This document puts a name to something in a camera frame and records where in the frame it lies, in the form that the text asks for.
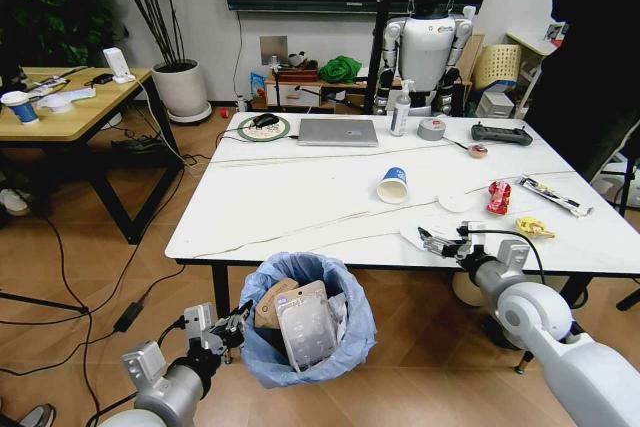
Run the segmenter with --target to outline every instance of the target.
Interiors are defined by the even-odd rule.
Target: red snack package
[[[502,180],[492,182],[489,186],[491,200],[487,205],[487,210],[492,214],[505,215],[509,208],[509,196],[511,186]]]

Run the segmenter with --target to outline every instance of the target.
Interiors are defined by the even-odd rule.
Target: trash can
[[[344,292],[347,298],[346,332],[336,351],[301,373],[296,372],[286,355],[273,346],[279,331],[255,328],[256,305],[267,290],[286,277],[300,285],[322,280],[328,297]],[[247,276],[240,305],[248,300],[253,300],[253,307],[247,319],[241,355],[249,372],[266,388],[335,379],[363,363],[375,344],[376,326],[364,290],[337,259],[307,252],[272,255],[256,272]]]

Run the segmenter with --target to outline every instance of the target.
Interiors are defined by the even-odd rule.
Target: white flower pot
[[[191,59],[185,62],[191,67],[180,72],[166,72],[164,62],[154,65],[151,71],[169,118],[180,123],[196,122],[211,115],[200,64]]]

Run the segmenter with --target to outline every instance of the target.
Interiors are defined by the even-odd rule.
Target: laptop
[[[378,137],[371,120],[302,119],[298,144],[377,147]]]

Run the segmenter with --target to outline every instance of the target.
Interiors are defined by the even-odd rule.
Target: blue paper cup
[[[34,124],[38,122],[38,116],[33,110],[29,96],[24,92],[7,92],[0,98],[0,102],[13,110],[16,117],[23,124]]]
[[[404,202],[409,193],[407,173],[400,167],[391,167],[378,184],[378,197],[388,204]]]

